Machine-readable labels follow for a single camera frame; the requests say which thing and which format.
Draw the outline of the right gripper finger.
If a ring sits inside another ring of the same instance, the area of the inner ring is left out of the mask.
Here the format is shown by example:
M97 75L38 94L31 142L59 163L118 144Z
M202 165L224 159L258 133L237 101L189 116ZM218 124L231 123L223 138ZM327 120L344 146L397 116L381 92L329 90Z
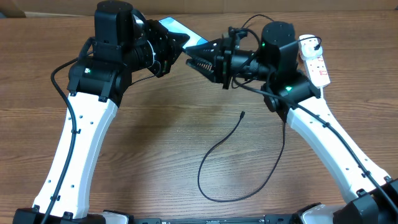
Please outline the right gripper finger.
M223 39L215 39L201 45L187 47L184 52L191 58L220 58L223 56L221 50Z
M197 72L201 73L205 78L207 78L211 82L216 82L217 78L215 76L215 71L212 64L208 64L205 62L199 62L194 60L193 58L187 59L186 64L196 70Z

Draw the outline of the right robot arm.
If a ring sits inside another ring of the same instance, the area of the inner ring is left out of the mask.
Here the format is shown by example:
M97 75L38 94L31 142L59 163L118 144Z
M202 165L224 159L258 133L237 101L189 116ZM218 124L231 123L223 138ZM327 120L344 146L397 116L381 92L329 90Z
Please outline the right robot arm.
M397 181L365 155L335 119L321 89L298 69L293 25L266 24L255 52L239 49L248 33L229 28L220 39L187 47L187 64L223 88L261 81L258 93L268 109L306 140L334 178L345 204L307 206L292 223L396 223Z

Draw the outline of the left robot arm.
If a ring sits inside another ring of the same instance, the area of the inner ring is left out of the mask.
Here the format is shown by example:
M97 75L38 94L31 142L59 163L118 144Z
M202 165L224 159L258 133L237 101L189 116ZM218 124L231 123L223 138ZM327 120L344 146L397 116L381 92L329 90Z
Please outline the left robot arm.
M48 176L33 205L16 210L14 223L134 221L122 212L89 213L98 156L132 74L142 69L156 77L168 74L189 36L147 20L123 1L99 2L94 18L94 36L67 62L69 82L61 92L67 113Z

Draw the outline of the blue Galaxy smartphone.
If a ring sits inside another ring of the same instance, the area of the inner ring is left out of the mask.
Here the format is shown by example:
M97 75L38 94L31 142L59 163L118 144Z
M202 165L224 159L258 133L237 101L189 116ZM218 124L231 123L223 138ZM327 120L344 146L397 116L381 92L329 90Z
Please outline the blue Galaxy smartphone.
M187 34L190 38L189 40L183 45L183 49L187 47L193 47L196 45L205 44L208 41L204 39L202 36L198 35L187 26L183 25L173 17L166 17L159 21L168 31L179 33L179 34Z

